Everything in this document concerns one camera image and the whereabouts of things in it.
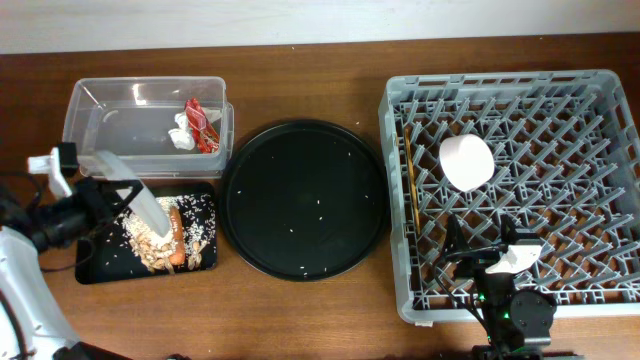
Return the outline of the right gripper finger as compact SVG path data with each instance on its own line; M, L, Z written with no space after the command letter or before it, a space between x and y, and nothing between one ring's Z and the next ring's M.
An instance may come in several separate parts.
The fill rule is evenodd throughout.
M455 214L449 214L447 217L446 236L442 253L449 255L467 249L468 243L462 232L458 217Z
M510 215L503 214L501 222L501 243L505 245L537 245L538 234L528 228L518 226Z

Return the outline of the wooden chopstick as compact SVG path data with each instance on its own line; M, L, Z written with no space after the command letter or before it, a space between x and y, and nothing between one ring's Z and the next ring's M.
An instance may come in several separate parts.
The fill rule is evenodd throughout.
M407 157L409 188L410 188L410 195L411 195L415 234L417 237L419 237L421 234L421 225L420 225L420 212L418 209L417 189L415 184L415 170L414 170L413 156L412 156L412 150L411 150L411 130L412 130L411 127L404 128L404 142L405 142L405 152Z

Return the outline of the white tissue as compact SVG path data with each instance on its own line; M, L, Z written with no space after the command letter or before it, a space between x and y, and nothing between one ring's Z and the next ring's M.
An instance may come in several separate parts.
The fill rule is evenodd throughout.
M220 108L204 108L204 113L209 124L214 127L214 131L219 133L216 126L222 118L222 110ZM204 153L204 150L200 149L199 141L193 135L186 112L177 113L174 116L174 121L177 127L168 131L174 147L179 150L194 150L198 148L201 153Z

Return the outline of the orange carrot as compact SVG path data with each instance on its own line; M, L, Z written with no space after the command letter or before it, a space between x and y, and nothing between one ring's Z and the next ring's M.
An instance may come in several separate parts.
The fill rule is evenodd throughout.
M171 265L179 266L186 260L186 250L181 215L177 207L169 209L169 220L175 245L174 253L169 256L169 262Z

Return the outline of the grey plate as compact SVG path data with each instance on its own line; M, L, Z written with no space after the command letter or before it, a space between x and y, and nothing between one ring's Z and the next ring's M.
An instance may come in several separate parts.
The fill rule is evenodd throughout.
M110 151L97 151L94 158L99 172L106 180L140 180L117 155ZM153 232L159 236L165 236L171 230L169 217L144 183L143 186L142 192L128 208Z

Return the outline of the white bowl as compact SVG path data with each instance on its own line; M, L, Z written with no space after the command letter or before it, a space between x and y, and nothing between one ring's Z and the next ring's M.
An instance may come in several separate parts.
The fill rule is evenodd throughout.
M489 146L474 134L445 139L439 148L439 162L446 179L461 192L479 188L495 171Z

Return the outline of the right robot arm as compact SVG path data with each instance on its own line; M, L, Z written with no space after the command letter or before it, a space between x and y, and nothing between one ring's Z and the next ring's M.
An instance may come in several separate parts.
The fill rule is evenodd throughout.
M477 296L462 304L484 328L488 344L472 348L474 359L542 359L551 343L557 303L553 296L515 286L515 277L539 259L544 241L532 230L519 227L507 215L500 218L500 238L489 246L471 247L453 214L447 218L443 249L433 265L454 263L456 279L471 279Z

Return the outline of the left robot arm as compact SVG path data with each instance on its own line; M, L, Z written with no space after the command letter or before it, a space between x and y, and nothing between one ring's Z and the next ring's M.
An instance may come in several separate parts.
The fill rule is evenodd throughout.
M63 315L40 267L39 255L50 248L86 240L110 226L145 190L138 180L85 178L75 191L54 203L38 200L22 207L12 197L1 199L1 310L11 335L6 359L120 359L122 356L82 341Z

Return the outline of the red snack wrapper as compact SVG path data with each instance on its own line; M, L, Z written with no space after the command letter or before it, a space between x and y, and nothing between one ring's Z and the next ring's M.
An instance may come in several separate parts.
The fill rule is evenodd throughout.
M213 122L222 118L219 108L203 108L196 98L187 100L185 114L196 147L203 154L215 153L219 150L220 135Z

